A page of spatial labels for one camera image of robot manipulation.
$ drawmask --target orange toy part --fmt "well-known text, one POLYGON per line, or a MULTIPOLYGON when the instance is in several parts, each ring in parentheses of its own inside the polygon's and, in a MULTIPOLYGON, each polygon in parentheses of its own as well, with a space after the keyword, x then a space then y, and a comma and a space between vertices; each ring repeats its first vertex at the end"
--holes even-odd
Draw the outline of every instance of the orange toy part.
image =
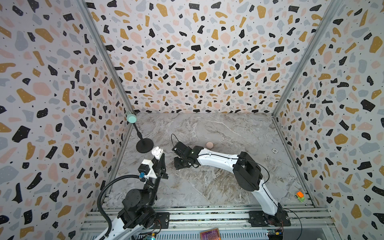
POLYGON ((298 193, 296 193, 296 195, 297 195, 298 197, 300 197, 300 198, 304 197, 304 194, 303 194, 302 192, 298 192, 298 193))

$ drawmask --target terrazzo wall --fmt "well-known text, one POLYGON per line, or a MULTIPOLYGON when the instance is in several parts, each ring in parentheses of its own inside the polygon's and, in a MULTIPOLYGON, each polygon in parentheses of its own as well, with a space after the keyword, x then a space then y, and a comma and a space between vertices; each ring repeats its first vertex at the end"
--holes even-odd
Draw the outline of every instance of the terrazzo wall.
POLYGON ((70 0, 0 4, 0 239, 73 239, 127 132, 70 0))
POLYGON ((87 1, 136 112, 270 112, 330 1, 87 1))
POLYGON ((384 2, 342 5, 277 120, 343 239, 384 239, 384 2))

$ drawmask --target pink round object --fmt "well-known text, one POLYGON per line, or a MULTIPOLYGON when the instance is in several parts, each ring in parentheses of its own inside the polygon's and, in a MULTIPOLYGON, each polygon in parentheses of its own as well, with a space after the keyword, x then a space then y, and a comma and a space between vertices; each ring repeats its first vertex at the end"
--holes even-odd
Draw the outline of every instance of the pink round object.
POLYGON ((207 142, 207 144, 205 145, 208 149, 211 149, 214 147, 214 144, 211 143, 211 142, 207 142))

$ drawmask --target gray marble surface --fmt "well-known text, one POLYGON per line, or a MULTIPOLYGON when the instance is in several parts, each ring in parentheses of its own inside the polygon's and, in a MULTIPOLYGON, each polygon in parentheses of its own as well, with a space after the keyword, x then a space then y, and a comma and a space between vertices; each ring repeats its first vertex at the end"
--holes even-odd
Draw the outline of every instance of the gray marble surface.
MULTIPOLYGON (((211 166, 176 170, 173 163, 176 154, 171 151, 172 133, 191 148, 213 142, 212 150, 215 152, 249 153, 257 163, 268 169, 270 179, 266 186, 272 195, 281 203, 299 203, 294 195, 303 188, 270 114, 139 113, 137 119, 136 124, 143 137, 151 138, 155 146, 164 149, 166 155, 169 179, 161 180, 156 206, 258 205, 251 193, 238 186, 233 173, 211 166)), ((138 140, 133 130, 117 177, 138 174, 137 168, 142 160, 153 158, 150 152, 141 154, 136 151, 138 140)), ((268 174, 264 169, 262 174, 266 180, 268 174)), ((121 201, 126 193, 142 186, 143 183, 138 180, 121 180, 112 186, 104 205, 122 207, 121 201)))

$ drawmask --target black stand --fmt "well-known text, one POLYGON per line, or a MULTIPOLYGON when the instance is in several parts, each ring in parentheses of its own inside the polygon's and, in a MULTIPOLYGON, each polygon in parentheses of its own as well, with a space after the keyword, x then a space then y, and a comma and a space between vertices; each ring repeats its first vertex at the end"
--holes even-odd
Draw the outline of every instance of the black stand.
POLYGON ((136 150, 139 153, 146 153, 146 152, 151 151, 153 149, 153 141, 150 140, 149 138, 143 139, 143 135, 137 129, 136 123, 134 123, 133 126, 135 127, 135 129, 137 131, 137 136, 140 138, 140 141, 138 141, 136 144, 136 150))

